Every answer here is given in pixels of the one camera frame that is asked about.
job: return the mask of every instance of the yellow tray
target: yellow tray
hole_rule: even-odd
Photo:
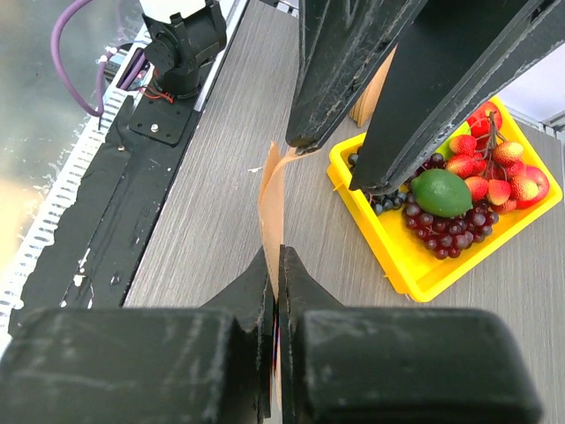
[[[360,190],[349,190],[351,173],[347,157],[363,144],[364,134],[339,143],[329,154],[331,164],[328,175],[383,267],[386,277],[398,293],[409,294],[417,302],[429,302],[435,298],[562,199],[563,194],[557,181],[500,99],[494,97],[491,101],[501,110],[502,135],[524,146],[524,162],[537,166],[546,174],[550,184],[549,193],[544,200],[530,208],[501,216],[501,220],[493,225],[491,236],[484,242],[463,250],[457,259],[435,259],[412,231],[405,228],[400,210],[376,216]]]

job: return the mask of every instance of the gray wood grain surface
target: gray wood grain surface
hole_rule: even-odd
[[[283,145],[298,68],[298,22],[252,1],[127,299],[128,307],[197,307],[260,247],[257,196],[271,140]],[[347,305],[414,307],[394,292],[326,176],[331,146],[360,133],[349,119],[287,172],[285,242]],[[561,144],[524,133],[562,182]],[[479,307],[512,329],[545,403],[565,420],[565,207],[530,225],[429,307]]]

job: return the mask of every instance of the grape bunch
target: grape bunch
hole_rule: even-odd
[[[366,192],[363,192],[363,194],[371,205],[371,208],[373,209],[373,212],[376,216],[379,216],[380,214],[388,210],[400,209],[407,198],[406,193],[399,192],[398,190],[392,192],[391,194],[383,195],[375,195]]]
[[[357,153],[351,153],[347,157],[347,162],[350,165],[351,172],[353,172],[353,170],[355,169],[360,150],[361,148],[358,149]],[[399,192],[398,190],[392,192],[391,194],[383,195],[370,194],[366,191],[363,191],[363,194],[371,205],[371,208],[373,209],[373,212],[376,216],[379,216],[380,214],[388,210],[398,210],[406,201],[406,193]]]
[[[406,180],[405,184],[410,187],[410,183],[415,177],[418,177],[425,170],[445,170],[447,163],[441,153],[434,153],[430,158],[422,163],[422,165],[414,171],[414,173]]]
[[[499,216],[488,209],[487,201],[478,201],[465,215],[441,218],[422,210],[412,193],[406,196],[403,210],[406,226],[421,239],[426,249],[433,251],[437,259],[458,258],[473,243],[481,243],[493,233],[493,225]]]

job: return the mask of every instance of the white robot part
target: white robot part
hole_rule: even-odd
[[[143,12],[151,19],[170,24],[170,17],[176,13],[187,18],[204,9],[206,0],[139,0]]]

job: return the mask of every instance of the green lime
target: green lime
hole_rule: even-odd
[[[471,190],[453,172],[426,170],[412,180],[416,203],[427,213],[452,218],[472,208]]]

